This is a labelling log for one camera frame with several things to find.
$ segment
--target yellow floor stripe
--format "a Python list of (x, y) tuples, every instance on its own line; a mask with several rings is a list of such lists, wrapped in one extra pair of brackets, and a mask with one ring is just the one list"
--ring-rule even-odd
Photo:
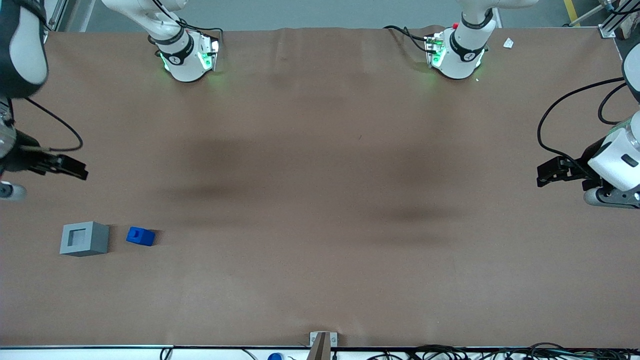
[(571, 21), (578, 19), (578, 14), (575, 13), (575, 7), (573, 6), (572, 0), (564, 0), (564, 7), (566, 8), (566, 12), (569, 14), (569, 19)]

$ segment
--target brown table surface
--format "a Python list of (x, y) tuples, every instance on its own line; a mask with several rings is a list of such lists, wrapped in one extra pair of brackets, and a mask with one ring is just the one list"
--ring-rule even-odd
[[(502, 43), (511, 37), (513, 49)], [(0, 339), (22, 344), (637, 347), (638, 212), (536, 187), (536, 126), (620, 76), (595, 29), (500, 29), (445, 79), (387, 30), (225, 34), (217, 73), (173, 80), (146, 35), (52, 34), (35, 97), (83, 135), (86, 182), (6, 174)], [(574, 156), (606, 134), (603, 86), (544, 129)], [(605, 116), (637, 110), (628, 91)], [(19, 128), (72, 145), (15, 101)], [(109, 253), (58, 254), (64, 224)], [(153, 247), (129, 226), (158, 230)]]

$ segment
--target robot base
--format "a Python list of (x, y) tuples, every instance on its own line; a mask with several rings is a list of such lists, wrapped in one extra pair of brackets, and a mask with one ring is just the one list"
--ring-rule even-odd
[(436, 53), (427, 53), (427, 63), (429, 67), (438, 69), (444, 76), (451, 79), (464, 79), (469, 77), (480, 66), (480, 61), (484, 50), (472, 61), (462, 61), (460, 56), (451, 49), (449, 39), (453, 28), (447, 28), (441, 33), (435, 33), (432, 37), (425, 38), (427, 50)]
[(184, 59), (182, 64), (174, 62), (180, 61), (169, 56), (168, 59), (160, 54), (164, 62), (164, 69), (171, 73), (173, 78), (183, 83), (190, 83), (200, 79), (207, 71), (215, 71), (216, 60), (220, 43), (218, 39), (197, 31), (187, 31), (188, 36), (193, 39), (195, 46)]

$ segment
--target white paper scrap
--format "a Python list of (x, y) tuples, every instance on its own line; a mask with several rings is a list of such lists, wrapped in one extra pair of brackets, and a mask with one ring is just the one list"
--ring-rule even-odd
[(507, 38), (507, 41), (504, 42), (503, 46), (507, 49), (511, 49), (513, 47), (513, 40), (511, 38)]

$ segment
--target gray floor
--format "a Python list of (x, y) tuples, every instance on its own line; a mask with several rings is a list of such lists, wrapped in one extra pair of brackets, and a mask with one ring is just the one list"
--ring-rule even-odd
[[(596, 0), (582, 0), (586, 10)], [(271, 30), (280, 28), (382, 28), (386, 25), (422, 28), (450, 25), (460, 20), (455, 0), (190, 0), (178, 14), (196, 26), (225, 30)], [(501, 10), (504, 27), (538, 28), (569, 22), (563, 0), (540, 0), (523, 10)], [(142, 31), (133, 21), (107, 9), (97, 0), (87, 31)]]

